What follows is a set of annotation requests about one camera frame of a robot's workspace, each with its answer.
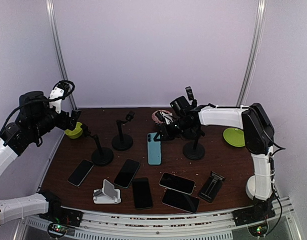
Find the black gooseneck stand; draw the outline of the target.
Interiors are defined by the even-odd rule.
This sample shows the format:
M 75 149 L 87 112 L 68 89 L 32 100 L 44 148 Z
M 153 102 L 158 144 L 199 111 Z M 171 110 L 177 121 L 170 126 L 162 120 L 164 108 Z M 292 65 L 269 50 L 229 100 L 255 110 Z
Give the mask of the black gooseneck stand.
M 80 127 L 82 129 L 83 135 L 85 137 L 92 138 L 96 144 L 96 149 L 91 155 L 91 161 L 93 164 L 98 167 L 109 165 L 114 159 L 113 151 L 108 147 L 102 147 L 99 136 L 97 134 L 92 134 L 86 124 L 83 123 Z
M 194 141 L 186 143 L 182 152 L 183 155 L 190 160 L 200 160 L 205 156 L 205 148 L 202 144 L 199 143 L 200 137 L 196 137 Z

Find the teal smartphone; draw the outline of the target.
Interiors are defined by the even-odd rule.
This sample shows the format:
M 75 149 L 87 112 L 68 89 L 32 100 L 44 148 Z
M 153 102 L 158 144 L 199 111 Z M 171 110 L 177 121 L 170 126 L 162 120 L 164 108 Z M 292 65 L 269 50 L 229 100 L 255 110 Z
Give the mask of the teal smartphone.
M 161 142 L 154 141 L 156 132 L 147 134 L 147 162 L 151 166 L 159 166 L 162 163 Z

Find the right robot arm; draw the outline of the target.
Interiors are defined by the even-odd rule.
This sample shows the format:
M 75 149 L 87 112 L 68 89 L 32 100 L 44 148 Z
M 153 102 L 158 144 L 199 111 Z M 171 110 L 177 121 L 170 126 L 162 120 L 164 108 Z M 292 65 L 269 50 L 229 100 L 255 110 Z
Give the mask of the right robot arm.
M 204 135 L 202 126 L 223 126 L 224 140 L 233 147 L 246 147 L 251 154 L 254 174 L 248 179 L 246 193 L 254 201 L 250 217 L 260 221 L 269 213 L 269 204 L 274 197 L 274 156 L 283 150 L 275 143 L 274 127 L 263 106 L 251 105 L 220 106 L 198 105 L 194 97 L 180 96 L 171 102 L 173 113 L 157 110 L 152 119 L 159 125 L 155 141 L 171 141 L 183 134 L 189 134 L 192 142 L 185 144 L 183 154 L 191 160 L 199 160 L 205 154 L 199 143 Z

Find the pink smartphone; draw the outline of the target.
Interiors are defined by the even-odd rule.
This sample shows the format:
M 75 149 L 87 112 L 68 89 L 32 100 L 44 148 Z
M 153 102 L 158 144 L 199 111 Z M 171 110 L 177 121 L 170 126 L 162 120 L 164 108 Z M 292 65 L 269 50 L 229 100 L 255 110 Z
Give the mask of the pink smartphone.
M 172 189 L 167 189 L 161 202 L 166 206 L 170 206 L 185 212 L 196 213 L 199 208 L 200 200 L 191 195 Z

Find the black stand with teal phone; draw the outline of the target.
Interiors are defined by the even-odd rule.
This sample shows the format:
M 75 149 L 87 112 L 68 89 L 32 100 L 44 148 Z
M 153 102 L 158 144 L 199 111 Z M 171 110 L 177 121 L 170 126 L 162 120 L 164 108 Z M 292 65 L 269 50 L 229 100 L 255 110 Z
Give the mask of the black stand with teal phone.
M 133 138 L 123 133 L 123 125 L 130 122 L 134 118 L 135 113 L 133 111 L 130 111 L 126 117 L 125 120 L 118 119 L 116 121 L 118 135 L 114 136 L 111 145 L 112 147 L 117 151 L 126 151 L 130 149 L 133 146 Z

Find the grey smartphone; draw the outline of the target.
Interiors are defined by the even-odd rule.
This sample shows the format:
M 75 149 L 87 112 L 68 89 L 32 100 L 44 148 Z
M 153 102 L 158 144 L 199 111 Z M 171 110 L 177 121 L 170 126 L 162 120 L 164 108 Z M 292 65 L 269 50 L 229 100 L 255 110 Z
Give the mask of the grey smartphone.
M 139 168 L 140 163 L 138 161 L 127 159 L 115 177 L 113 183 L 121 188 L 127 189 Z

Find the black folding phone stand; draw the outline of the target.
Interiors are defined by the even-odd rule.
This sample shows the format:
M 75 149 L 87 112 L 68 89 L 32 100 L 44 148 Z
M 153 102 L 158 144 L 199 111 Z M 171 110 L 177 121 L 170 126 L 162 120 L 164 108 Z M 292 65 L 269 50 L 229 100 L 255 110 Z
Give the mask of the black folding phone stand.
M 208 203 L 212 203 L 216 198 L 219 190 L 221 189 L 223 182 L 225 181 L 225 177 L 222 175 L 211 171 L 210 176 L 207 181 L 204 183 L 202 188 L 198 192 L 198 197 L 205 200 Z

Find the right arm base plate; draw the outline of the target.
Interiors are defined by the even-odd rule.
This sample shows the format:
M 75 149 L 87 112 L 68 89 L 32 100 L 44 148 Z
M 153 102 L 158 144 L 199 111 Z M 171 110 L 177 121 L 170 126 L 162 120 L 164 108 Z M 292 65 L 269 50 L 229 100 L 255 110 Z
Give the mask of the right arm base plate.
M 233 220 L 235 222 L 235 225 L 243 226 L 243 225 L 249 225 L 256 222 L 265 221 L 269 218 L 273 218 L 276 216 L 276 213 L 274 210 L 270 209 L 265 213 L 256 212 L 255 207 L 248 207 L 248 208 L 241 208 L 234 210 L 232 212 Z

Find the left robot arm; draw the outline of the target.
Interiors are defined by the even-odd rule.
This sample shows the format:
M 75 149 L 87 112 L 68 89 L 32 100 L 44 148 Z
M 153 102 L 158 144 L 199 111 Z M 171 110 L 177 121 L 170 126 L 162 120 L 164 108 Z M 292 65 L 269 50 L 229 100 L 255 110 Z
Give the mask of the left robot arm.
M 42 137 L 54 128 L 63 131 L 76 128 L 81 111 L 62 110 L 62 101 L 74 90 L 72 81 L 60 80 L 48 97 L 39 90 L 19 97 L 19 106 L 11 111 L 0 130 L 0 177 L 31 144 L 40 147 Z M 31 215 L 46 215 L 53 222 L 61 222 L 65 213 L 61 199 L 49 190 L 0 200 L 0 226 Z

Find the blue smartphone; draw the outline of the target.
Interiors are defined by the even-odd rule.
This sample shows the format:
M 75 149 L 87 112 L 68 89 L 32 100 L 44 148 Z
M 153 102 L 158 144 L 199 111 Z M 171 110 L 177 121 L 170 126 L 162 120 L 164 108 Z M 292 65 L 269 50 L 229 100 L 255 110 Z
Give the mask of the blue smartphone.
M 147 177 L 134 179 L 132 181 L 132 192 L 136 210 L 145 210 L 153 207 L 151 189 Z

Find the black stand with pink phone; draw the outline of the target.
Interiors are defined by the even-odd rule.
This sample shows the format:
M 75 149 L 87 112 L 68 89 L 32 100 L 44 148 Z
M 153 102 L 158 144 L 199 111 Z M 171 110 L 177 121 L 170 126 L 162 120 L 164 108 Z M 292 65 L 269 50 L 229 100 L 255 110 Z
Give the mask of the black stand with pink phone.
M 185 88 L 185 91 L 186 91 L 188 100 L 191 101 L 192 108 L 196 108 L 198 103 L 197 103 L 197 100 L 194 97 L 192 88 L 190 86 L 187 86 Z

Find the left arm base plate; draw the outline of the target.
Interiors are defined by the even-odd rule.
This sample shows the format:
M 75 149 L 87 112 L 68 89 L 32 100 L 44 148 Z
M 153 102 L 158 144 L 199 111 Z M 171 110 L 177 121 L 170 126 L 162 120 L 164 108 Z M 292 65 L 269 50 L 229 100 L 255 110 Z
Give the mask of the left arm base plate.
M 79 227 L 82 221 L 83 212 L 62 207 L 59 216 L 52 216 L 50 213 L 44 213 L 39 214 L 39 217 L 63 226 Z

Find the silver smartphone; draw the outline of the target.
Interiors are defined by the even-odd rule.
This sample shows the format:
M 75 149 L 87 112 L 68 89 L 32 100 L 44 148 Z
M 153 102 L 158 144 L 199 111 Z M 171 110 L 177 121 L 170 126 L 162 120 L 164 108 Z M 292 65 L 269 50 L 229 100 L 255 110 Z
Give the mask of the silver smartphone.
M 85 178 L 87 177 L 87 175 L 89 174 L 89 172 L 92 170 L 93 167 L 94 163 L 92 161 L 83 159 L 75 168 L 75 170 L 70 174 L 67 181 L 71 185 L 79 187 L 83 183 L 83 181 L 85 180 Z

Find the dark smartphone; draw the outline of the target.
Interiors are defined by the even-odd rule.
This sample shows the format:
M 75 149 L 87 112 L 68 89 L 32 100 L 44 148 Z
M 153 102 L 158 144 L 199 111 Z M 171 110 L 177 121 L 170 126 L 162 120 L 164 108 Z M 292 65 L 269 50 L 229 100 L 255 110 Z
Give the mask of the dark smartphone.
M 195 188 L 195 181 L 168 172 L 164 172 L 159 180 L 161 187 L 180 193 L 191 195 Z

